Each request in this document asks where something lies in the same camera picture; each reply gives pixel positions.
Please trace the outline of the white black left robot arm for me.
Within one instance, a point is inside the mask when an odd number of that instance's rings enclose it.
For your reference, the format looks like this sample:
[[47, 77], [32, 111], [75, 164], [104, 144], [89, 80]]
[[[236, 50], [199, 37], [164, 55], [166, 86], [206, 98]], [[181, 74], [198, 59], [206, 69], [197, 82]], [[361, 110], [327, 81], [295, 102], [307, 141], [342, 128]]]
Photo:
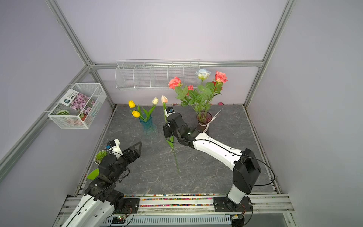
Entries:
[[120, 150], [118, 140], [107, 143], [106, 156], [98, 165], [98, 176], [91, 181], [75, 210], [64, 222], [64, 227], [100, 227], [115, 214], [134, 215], [139, 209], [139, 199], [125, 199], [115, 189], [116, 184], [130, 174], [128, 165], [141, 156], [142, 143], [137, 142]]

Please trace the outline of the white blue rose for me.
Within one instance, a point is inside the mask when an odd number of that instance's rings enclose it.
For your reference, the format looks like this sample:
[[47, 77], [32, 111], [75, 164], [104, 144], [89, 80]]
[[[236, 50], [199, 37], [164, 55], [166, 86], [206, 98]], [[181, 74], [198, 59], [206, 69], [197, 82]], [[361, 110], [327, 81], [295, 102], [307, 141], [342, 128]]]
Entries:
[[200, 85], [198, 85], [198, 92], [202, 95], [202, 98], [198, 99], [198, 110], [201, 112], [202, 110], [205, 110], [206, 104], [209, 99], [209, 95], [205, 93], [205, 91], [207, 90], [205, 81], [209, 78], [211, 72], [206, 69], [199, 69], [198, 71], [196, 71], [196, 75], [200, 80]]

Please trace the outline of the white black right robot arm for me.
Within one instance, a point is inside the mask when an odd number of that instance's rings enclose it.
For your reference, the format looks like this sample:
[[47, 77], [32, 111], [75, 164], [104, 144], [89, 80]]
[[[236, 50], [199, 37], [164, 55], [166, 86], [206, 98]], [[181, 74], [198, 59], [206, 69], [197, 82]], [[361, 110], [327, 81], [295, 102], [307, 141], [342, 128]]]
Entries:
[[225, 198], [215, 198], [216, 212], [247, 210], [250, 202], [248, 195], [261, 174], [253, 151], [244, 151], [229, 147], [211, 138], [205, 132], [189, 127], [179, 113], [166, 113], [166, 123], [163, 126], [165, 138], [175, 137], [179, 144], [202, 151], [221, 163], [233, 172], [232, 187]]

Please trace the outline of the yellow tulip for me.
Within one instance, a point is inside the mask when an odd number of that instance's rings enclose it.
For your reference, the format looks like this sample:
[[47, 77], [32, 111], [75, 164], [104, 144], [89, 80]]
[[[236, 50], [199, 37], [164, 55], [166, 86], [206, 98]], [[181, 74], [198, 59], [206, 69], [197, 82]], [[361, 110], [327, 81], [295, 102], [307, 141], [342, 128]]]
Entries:
[[144, 121], [144, 117], [141, 115], [141, 113], [139, 111], [132, 111], [131, 114], [135, 117], [135, 118], [139, 118], [141, 121]]
[[141, 107], [140, 106], [136, 106], [136, 104], [134, 103], [134, 101], [130, 100], [128, 102], [128, 105], [129, 105], [129, 108], [131, 109], [131, 112], [135, 110], [135, 111], [139, 111], [141, 113]]

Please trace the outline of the pink rose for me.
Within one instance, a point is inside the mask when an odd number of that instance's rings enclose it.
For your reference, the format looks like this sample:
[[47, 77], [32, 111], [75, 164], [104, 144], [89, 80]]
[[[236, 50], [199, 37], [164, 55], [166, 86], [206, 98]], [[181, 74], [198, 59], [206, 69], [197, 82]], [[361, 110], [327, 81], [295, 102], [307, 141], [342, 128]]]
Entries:
[[209, 97], [207, 104], [209, 105], [207, 110], [210, 109], [210, 106], [212, 105], [212, 101], [214, 99], [215, 96], [220, 95], [223, 85], [224, 83], [226, 83], [228, 81], [227, 76], [225, 73], [216, 71], [215, 72], [215, 79], [212, 81], [213, 85], [213, 89], [212, 89], [212, 95]]
[[194, 90], [188, 90], [187, 86], [182, 84], [179, 77], [174, 77], [169, 81], [169, 88], [173, 89], [177, 93], [177, 99], [181, 101], [181, 106], [191, 106], [193, 110], [198, 113], [197, 108], [197, 95], [198, 92]]

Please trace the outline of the white tulip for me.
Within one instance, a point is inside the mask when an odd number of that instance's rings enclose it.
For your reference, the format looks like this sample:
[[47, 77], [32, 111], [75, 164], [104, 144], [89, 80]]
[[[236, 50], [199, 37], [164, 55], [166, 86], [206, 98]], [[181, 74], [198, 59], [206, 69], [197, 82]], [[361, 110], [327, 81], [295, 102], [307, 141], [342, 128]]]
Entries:
[[144, 111], [144, 114], [146, 116], [145, 118], [145, 122], [147, 122], [150, 118], [151, 118], [151, 114], [153, 113], [155, 107], [157, 106], [159, 102], [159, 99], [157, 97], [155, 97], [153, 100], [152, 100], [152, 107], [147, 111], [146, 109], [143, 108], [143, 111]]

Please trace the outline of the pale pink tulip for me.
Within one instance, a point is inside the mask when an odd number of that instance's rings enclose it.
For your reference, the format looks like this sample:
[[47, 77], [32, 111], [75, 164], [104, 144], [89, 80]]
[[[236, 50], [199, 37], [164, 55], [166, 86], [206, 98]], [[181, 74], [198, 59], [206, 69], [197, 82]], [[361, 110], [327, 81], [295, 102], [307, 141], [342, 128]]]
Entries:
[[163, 104], [164, 120], [167, 123], [167, 111], [166, 111], [167, 107], [166, 107], [166, 104], [168, 102], [168, 99], [167, 99], [167, 97], [165, 95], [162, 95], [161, 96], [161, 101], [162, 101], [162, 104]]

